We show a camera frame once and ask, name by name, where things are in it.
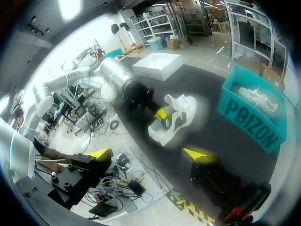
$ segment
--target black tabletop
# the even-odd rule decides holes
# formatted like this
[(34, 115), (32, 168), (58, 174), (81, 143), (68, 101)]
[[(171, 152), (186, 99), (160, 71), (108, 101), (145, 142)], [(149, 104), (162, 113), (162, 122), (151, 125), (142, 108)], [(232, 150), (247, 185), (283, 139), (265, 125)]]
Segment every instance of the black tabletop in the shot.
[[(126, 57), (122, 63), (132, 70), (131, 66), (139, 60), (136, 57)], [(116, 113), (130, 135), (185, 199), (213, 219), (221, 211), (219, 207), (212, 205), (201, 188), (196, 188), (190, 181), (191, 165), (187, 163), (182, 149), (191, 145), (212, 151), (221, 159), (225, 169), (240, 176), (245, 185), (250, 182), (269, 182), (278, 152), (267, 154), (246, 133), (216, 111), (225, 78), (188, 65), (181, 66), (165, 82), (139, 75), (135, 78), (146, 86), (154, 87), (154, 100), (160, 105), (167, 105), (164, 102), (166, 94), (173, 97), (181, 94), (201, 97), (210, 104), (205, 124), (198, 130), (186, 132), (182, 140), (169, 148), (160, 146), (148, 135), (147, 127), (154, 121), (150, 112), (129, 112), (122, 105), (122, 100), (114, 104)]]

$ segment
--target robotic arm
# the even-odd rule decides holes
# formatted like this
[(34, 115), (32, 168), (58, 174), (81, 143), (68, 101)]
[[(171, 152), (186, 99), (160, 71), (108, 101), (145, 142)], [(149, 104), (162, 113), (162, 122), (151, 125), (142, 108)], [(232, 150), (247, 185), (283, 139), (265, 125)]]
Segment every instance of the robotic arm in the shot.
[[(39, 121), (53, 105), (54, 99), (51, 92), (68, 87), (74, 82), (78, 81), (82, 88), (95, 89), (100, 91), (101, 94), (105, 88), (111, 86), (122, 94), (129, 109), (140, 106), (142, 109), (149, 108), (155, 116), (161, 119), (167, 117), (163, 108), (153, 101), (153, 90), (136, 81), (132, 72), (124, 67), (119, 60), (107, 58), (101, 62), (98, 70), (98, 72), (93, 72), (90, 67), (79, 67), (33, 87), (35, 104), (29, 108), (23, 125), (20, 127), (20, 134), (11, 130), (12, 128), (6, 128), (9, 130), (9, 133), (5, 136), (7, 139), (4, 140), (2, 139), (3, 136), (1, 136), (1, 141), (6, 146), (5, 150), (8, 151), (6, 156), (8, 164), (9, 159), (15, 160), (20, 153), (26, 155), (26, 158), (22, 159), (28, 164), (26, 167), (22, 167), (22, 170), (14, 167), (10, 168), (15, 174), (22, 172), (20, 174), (22, 176), (33, 176), (34, 147), (32, 141)], [(23, 143), (26, 143), (26, 145), (22, 145), (18, 152), (9, 152), (10, 143), (13, 143), (13, 148)]]

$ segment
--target shoe box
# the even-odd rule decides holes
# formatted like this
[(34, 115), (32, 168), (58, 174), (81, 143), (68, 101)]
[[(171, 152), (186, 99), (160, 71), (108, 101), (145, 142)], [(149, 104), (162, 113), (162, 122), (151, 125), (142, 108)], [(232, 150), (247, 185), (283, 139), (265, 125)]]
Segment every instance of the shoe box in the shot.
[[(269, 119), (247, 100), (233, 91), (233, 86), (257, 89), (269, 101), (278, 104), (273, 119)], [(217, 112), (244, 131), (267, 153), (276, 151), (286, 141), (287, 115), (284, 96), (270, 83), (239, 65), (234, 65), (222, 86)]]

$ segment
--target white box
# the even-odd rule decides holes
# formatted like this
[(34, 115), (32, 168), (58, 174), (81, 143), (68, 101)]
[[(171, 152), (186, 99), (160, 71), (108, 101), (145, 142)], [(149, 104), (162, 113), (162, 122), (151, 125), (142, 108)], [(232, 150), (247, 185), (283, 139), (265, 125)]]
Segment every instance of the white box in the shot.
[(170, 53), (151, 53), (134, 64), (137, 75), (165, 81), (183, 65), (182, 56)]

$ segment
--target shoe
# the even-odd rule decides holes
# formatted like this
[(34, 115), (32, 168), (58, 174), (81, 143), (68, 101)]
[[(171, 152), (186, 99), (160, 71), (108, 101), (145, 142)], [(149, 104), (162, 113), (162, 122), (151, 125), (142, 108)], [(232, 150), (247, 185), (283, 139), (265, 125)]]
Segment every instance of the shoe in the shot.
[(270, 102), (269, 98), (266, 95), (260, 93), (258, 89), (259, 87), (255, 90), (240, 87), (238, 89), (238, 95), (254, 105), (254, 107), (264, 113), (268, 118), (274, 118), (278, 109), (278, 104), (273, 104), (272, 102)]
[(175, 99), (168, 94), (164, 100), (169, 104), (164, 108), (169, 119), (165, 125), (162, 125), (160, 119), (156, 119), (148, 127), (150, 137), (160, 142), (162, 146), (165, 146), (179, 129), (189, 126), (197, 111), (197, 101), (194, 97), (181, 95)]

